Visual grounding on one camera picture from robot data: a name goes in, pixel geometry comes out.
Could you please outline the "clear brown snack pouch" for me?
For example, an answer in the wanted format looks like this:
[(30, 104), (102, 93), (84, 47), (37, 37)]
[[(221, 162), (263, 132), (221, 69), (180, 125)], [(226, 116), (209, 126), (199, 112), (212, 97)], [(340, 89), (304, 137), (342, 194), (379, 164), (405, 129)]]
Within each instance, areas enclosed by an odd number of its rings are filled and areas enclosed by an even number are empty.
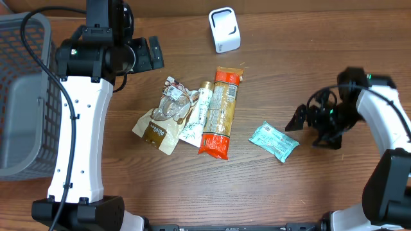
[(189, 90), (169, 76), (164, 82), (159, 106), (141, 116), (132, 131), (154, 148), (171, 155), (200, 93)]

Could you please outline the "white bamboo print tube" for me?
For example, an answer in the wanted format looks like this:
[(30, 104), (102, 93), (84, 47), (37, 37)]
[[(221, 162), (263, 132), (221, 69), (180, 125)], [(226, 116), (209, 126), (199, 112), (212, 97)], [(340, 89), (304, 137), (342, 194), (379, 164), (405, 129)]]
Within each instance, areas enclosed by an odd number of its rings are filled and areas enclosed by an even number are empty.
[(201, 83), (198, 90), (198, 101), (191, 111), (188, 122), (186, 123), (179, 139), (196, 147), (200, 147), (204, 126), (206, 124), (207, 111), (213, 96), (214, 84), (209, 81)]

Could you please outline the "orange gold pasta package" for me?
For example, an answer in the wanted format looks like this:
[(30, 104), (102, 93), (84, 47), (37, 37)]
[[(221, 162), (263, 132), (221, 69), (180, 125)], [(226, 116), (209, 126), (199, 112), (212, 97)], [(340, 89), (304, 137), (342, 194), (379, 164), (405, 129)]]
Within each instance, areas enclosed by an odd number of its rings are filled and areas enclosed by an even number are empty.
[(243, 69), (220, 66), (216, 68), (214, 91), (207, 111), (199, 153), (228, 159), (231, 127), (242, 74)]

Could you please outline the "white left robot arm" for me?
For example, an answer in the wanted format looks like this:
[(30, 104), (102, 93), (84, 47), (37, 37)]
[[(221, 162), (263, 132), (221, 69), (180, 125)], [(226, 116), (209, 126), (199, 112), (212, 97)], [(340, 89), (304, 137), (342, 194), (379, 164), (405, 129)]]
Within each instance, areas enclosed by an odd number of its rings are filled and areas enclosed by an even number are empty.
[(48, 195), (31, 215), (50, 230), (148, 230), (122, 197), (105, 195), (101, 153), (116, 78), (164, 67), (159, 41), (133, 37), (123, 1), (88, 1), (83, 13), (86, 23), (61, 43), (48, 74), (62, 95), (58, 153)]

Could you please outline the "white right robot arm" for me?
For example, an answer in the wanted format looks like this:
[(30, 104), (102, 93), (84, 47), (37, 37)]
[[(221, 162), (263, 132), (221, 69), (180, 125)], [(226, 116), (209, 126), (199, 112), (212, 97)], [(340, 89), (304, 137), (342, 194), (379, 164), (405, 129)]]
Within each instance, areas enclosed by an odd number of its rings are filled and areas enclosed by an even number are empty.
[(292, 223), (287, 230), (398, 230), (410, 228), (410, 119), (390, 76), (348, 67), (335, 88), (324, 87), (297, 107), (285, 130), (318, 131), (313, 146), (337, 150), (342, 136), (365, 121), (380, 152), (367, 181), (362, 202), (324, 214), (318, 223)]

